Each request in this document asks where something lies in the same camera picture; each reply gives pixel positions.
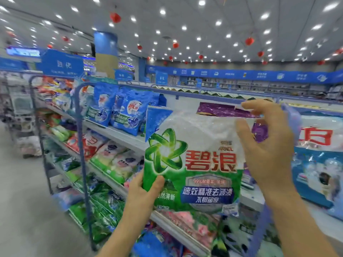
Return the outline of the shelf price tag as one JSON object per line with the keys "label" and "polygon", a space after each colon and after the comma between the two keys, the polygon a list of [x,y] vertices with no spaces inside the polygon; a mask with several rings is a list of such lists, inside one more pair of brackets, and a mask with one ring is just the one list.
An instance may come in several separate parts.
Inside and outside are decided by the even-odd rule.
{"label": "shelf price tag", "polygon": [[221,210],[224,216],[239,216],[239,203],[225,204],[222,206]]}

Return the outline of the group of red hanging lanterns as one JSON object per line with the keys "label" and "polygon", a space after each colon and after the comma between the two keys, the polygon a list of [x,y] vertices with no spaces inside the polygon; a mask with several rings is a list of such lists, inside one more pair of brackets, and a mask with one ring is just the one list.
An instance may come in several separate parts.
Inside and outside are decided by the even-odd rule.
{"label": "group of red hanging lanterns", "polygon": [[232,30],[224,28],[225,21],[219,19],[215,25],[195,16],[181,22],[176,19],[167,22],[162,17],[148,14],[137,18],[134,15],[101,12],[93,17],[75,13],[75,18],[67,20],[66,16],[54,14],[56,20],[40,16],[20,18],[14,13],[0,11],[0,32],[7,35],[7,42],[43,49],[58,48],[62,51],[78,52],[91,57],[91,43],[94,32],[111,32],[118,37],[119,56],[143,56],[149,60],[190,61],[190,62],[243,62],[269,61],[303,61],[328,63],[343,61],[343,39],[334,43],[333,39],[307,38],[302,45],[293,40],[276,47],[272,39],[272,29],[266,29],[260,43],[256,36],[247,38],[247,45],[239,40]]}

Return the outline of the person's left forearm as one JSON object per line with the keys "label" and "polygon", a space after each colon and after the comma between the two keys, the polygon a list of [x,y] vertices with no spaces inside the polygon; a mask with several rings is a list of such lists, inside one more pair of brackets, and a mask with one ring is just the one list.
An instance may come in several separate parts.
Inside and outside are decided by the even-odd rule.
{"label": "person's left forearm", "polygon": [[128,257],[149,217],[123,216],[96,257]]}

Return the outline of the red and white detergent bag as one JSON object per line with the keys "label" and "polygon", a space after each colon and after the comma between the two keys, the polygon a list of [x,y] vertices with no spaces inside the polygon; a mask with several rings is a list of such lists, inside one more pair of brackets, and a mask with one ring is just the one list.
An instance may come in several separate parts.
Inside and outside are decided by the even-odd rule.
{"label": "red and white detergent bag", "polygon": [[[84,151],[84,158],[86,161],[91,159],[96,152],[108,141],[108,138],[103,135],[88,129],[85,133],[82,134],[82,144]],[[66,145],[73,151],[79,153],[78,145],[78,134],[74,133],[66,141]]]}

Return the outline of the blue wall banner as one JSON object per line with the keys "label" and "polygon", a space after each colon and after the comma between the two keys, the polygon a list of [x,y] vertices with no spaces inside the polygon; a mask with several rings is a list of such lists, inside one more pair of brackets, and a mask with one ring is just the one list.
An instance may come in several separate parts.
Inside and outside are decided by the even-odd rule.
{"label": "blue wall banner", "polygon": [[252,80],[267,82],[290,82],[309,84],[343,83],[343,69],[336,72],[302,72],[302,71],[269,71],[269,70],[235,70],[235,69],[183,69],[147,65],[145,72],[156,71],[174,76],[206,77],[219,79]]}

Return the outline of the person's right hand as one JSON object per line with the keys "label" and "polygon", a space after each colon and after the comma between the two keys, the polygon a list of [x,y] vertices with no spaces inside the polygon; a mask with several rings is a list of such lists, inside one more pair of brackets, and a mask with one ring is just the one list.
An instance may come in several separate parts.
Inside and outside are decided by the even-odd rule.
{"label": "person's right hand", "polygon": [[263,99],[245,101],[241,106],[251,110],[255,116],[263,115],[262,121],[268,127],[268,138],[257,142],[261,148],[260,166],[249,168],[260,190],[284,189],[293,185],[291,160],[294,154],[294,133],[289,126],[288,113],[281,105]]}

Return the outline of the person's left hand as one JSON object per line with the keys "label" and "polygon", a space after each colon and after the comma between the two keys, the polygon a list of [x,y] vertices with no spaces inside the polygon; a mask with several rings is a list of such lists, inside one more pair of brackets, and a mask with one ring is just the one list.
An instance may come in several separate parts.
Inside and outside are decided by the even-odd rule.
{"label": "person's left hand", "polygon": [[142,188],[143,171],[139,172],[130,182],[123,216],[149,217],[154,204],[148,203],[148,191]]}

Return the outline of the wall shelves with goods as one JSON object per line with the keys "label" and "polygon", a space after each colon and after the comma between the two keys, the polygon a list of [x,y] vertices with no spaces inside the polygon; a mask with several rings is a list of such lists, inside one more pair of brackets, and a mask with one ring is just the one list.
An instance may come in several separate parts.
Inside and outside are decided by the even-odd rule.
{"label": "wall shelves with goods", "polygon": [[217,88],[230,91],[247,91],[280,96],[297,96],[343,101],[343,85],[324,86],[322,84],[269,82],[261,80],[234,80],[220,78],[197,78],[172,76],[171,85],[191,88]]}

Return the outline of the person's right forearm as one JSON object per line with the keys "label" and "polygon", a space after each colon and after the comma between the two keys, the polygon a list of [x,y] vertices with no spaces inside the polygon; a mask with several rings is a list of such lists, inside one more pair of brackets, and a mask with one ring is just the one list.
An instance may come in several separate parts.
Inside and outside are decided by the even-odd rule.
{"label": "person's right forearm", "polygon": [[339,257],[292,184],[262,191],[272,210],[284,257]]}

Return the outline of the pink floral detergent bag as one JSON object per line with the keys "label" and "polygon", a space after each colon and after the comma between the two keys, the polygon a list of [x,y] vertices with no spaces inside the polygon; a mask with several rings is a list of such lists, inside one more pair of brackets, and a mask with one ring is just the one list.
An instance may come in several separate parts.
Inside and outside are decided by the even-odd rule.
{"label": "pink floral detergent bag", "polygon": [[222,219],[220,215],[197,211],[161,211],[161,214],[207,248],[212,247]]}

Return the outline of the light green packets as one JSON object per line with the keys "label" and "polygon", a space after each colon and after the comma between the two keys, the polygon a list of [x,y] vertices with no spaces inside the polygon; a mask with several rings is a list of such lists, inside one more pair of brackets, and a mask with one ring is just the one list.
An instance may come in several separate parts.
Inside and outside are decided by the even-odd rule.
{"label": "light green packets", "polygon": [[72,135],[73,132],[64,128],[61,125],[57,125],[50,128],[50,132],[57,137],[61,142],[66,142]]}

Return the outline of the group of round ceiling lights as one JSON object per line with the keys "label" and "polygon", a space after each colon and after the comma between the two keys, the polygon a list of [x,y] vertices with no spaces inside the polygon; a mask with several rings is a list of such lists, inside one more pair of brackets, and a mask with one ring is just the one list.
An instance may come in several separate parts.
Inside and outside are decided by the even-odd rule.
{"label": "group of round ceiling lights", "polygon": [[96,31],[126,57],[341,62],[343,0],[0,0],[6,44],[90,56]]}

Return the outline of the large blue and white detergent bag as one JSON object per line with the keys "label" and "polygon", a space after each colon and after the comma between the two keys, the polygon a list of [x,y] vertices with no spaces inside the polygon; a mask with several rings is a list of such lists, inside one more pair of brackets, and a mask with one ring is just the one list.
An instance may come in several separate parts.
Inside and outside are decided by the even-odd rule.
{"label": "large blue and white detergent bag", "polygon": [[292,176],[303,199],[343,221],[343,117],[301,116]]}

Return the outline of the grey shelf unit with goods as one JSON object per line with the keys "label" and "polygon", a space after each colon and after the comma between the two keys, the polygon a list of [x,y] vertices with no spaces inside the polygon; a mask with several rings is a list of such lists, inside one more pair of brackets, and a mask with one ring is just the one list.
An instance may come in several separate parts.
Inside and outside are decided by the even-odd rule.
{"label": "grey shelf unit with goods", "polygon": [[23,158],[42,155],[36,129],[33,91],[35,73],[0,70],[0,121],[5,125],[16,152]]}

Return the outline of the blue and yellow pillar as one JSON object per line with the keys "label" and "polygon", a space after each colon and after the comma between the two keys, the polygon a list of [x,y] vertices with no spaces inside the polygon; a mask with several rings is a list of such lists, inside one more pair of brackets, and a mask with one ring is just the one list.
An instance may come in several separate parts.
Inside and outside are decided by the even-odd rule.
{"label": "blue and yellow pillar", "polygon": [[118,37],[104,31],[94,32],[96,72],[99,76],[115,78],[118,69]]}

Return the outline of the pile of green detergent bags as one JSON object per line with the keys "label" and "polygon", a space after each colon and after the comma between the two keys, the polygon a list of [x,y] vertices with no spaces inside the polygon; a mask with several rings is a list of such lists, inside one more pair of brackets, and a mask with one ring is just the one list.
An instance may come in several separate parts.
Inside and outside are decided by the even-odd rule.
{"label": "pile of green detergent bags", "polygon": [[[110,188],[105,182],[89,180],[88,196],[91,207],[91,228],[93,243],[98,245],[107,239],[122,218],[125,206],[124,197]],[[82,199],[72,204],[69,214],[83,232],[89,235],[86,205]]]}

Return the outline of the blue metal shelf unit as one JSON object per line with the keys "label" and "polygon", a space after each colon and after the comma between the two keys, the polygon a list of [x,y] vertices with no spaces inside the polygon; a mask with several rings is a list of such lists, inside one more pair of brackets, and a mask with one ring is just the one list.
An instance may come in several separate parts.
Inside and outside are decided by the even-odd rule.
{"label": "blue metal shelf unit", "polygon": [[[35,78],[43,78],[42,72],[34,72],[35,75],[31,77],[29,83],[32,83]],[[74,80],[74,78],[67,78],[63,77],[64,79]],[[93,131],[104,134],[107,138],[111,138],[113,140],[121,142],[127,148],[133,149],[135,152],[143,152],[144,151],[144,142],[143,138],[141,137],[134,137],[129,134],[125,134],[123,131],[119,131],[117,129],[109,128],[109,127],[102,127],[101,125],[97,125],[92,121],[83,120],[81,116],[81,107],[79,105],[79,92],[84,86],[95,86],[95,82],[82,82],[80,86],[76,88],[76,105],[75,105],[75,116],[68,114],[65,111],[58,109],[55,106],[52,106],[48,103],[45,103],[40,98],[36,98],[36,91],[34,88],[33,91],[33,105],[35,109],[35,119],[38,129],[38,136],[40,139],[40,145],[42,152],[45,151],[45,147],[43,145],[43,133],[53,139],[56,143],[58,143],[63,149],[65,149],[69,154],[77,157],[81,163],[81,174],[82,174],[82,181],[83,181],[83,190],[85,195],[85,204],[86,204],[86,213],[87,213],[87,221],[88,223],[91,221],[91,207],[90,207],[90,200],[88,196],[88,188],[86,187],[86,175],[87,171],[95,173],[96,175],[101,178],[104,182],[106,182],[113,190],[117,193],[121,194],[124,198],[127,196],[127,189],[124,188],[123,185],[119,184],[116,181],[112,181],[108,176],[101,173],[99,169],[96,169],[88,161],[84,158],[84,151],[83,151],[83,144],[82,144],[82,132],[83,130],[88,127]],[[41,122],[39,120],[38,114],[38,107],[46,107],[59,115],[71,119],[76,122],[77,127],[77,134],[78,134],[78,145],[79,145],[79,153],[71,150],[65,142],[58,141],[57,137],[53,135],[51,132],[44,130],[41,127]],[[258,185],[255,185],[254,189],[248,189],[248,186],[244,183],[243,188],[241,189],[241,196],[239,202],[246,207],[249,207],[257,212],[260,212],[259,218],[257,219],[257,228],[255,234],[253,234],[252,242],[251,242],[251,249],[247,250],[247,253],[242,252],[241,254],[237,251],[237,249],[232,249],[230,251],[230,256],[238,256],[238,257],[255,257],[258,253],[257,247],[262,245],[262,233],[267,231],[267,225],[272,223],[271,219],[271,212],[270,209],[265,204],[265,199],[260,190]],[[315,218],[318,222],[320,229],[322,232],[327,236],[330,243],[333,245],[337,253],[340,257],[343,257],[343,221],[339,221],[338,219],[329,216],[324,213],[324,210],[321,209],[318,205],[314,203],[310,203],[306,201],[307,207],[310,210],[311,215]],[[182,245],[187,247],[191,252],[193,252],[198,257],[209,257],[210,249],[206,246],[203,246],[200,242],[195,240],[189,234],[187,234],[184,230],[179,228],[175,225],[171,220],[167,217],[162,215],[160,212],[153,211],[151,214],[150,219],[154,221],[157,225],[159,225],[163,230],[168,232],[173,238],[178,240]]]}

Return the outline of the blue hanging aisle sign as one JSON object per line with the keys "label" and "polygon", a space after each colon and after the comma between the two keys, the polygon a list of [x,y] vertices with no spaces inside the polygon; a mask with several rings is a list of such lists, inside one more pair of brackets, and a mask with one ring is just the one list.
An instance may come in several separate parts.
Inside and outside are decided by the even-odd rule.
{"label": "blue hanging aisle sign", "polygon": [[48,49],[41,55],[38,69],[46,76],[80,77],[84,73],[84,61],[81,56]]}

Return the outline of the purple detergent bag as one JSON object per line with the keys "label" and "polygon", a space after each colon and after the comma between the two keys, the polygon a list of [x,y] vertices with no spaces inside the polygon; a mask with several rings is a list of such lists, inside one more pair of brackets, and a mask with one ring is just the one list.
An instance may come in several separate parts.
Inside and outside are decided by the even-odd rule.
{"label": "purple detergent bag", "polygon": [[[234,105],[200,102],[196,114],[216,117],[243,117],[257,118],[249,111],[239,109]],[[256,142],[262,142],[268,138],[268,127],[262,120],[255,120],[251,132]]]}

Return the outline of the wall display screen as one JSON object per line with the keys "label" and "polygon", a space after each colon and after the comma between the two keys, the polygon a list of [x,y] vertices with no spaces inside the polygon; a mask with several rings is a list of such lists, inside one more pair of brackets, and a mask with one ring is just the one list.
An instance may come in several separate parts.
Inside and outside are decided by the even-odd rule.
{"label": "wall display screen", "polygon": [[41,57],[40,50],[34,49],[34,48],[6,47],[5,51],[10,56],[34,57],[34,58]]}

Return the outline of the row of colourful packets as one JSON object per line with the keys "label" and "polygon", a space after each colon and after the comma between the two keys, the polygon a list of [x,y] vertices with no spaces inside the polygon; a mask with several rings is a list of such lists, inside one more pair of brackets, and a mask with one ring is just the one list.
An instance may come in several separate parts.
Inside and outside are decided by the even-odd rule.
{"label": "row of colourful packets", "polygon": [[68,111],[72,105],[74,80],[43,76],[36,87],[38,98],[62,111]]}

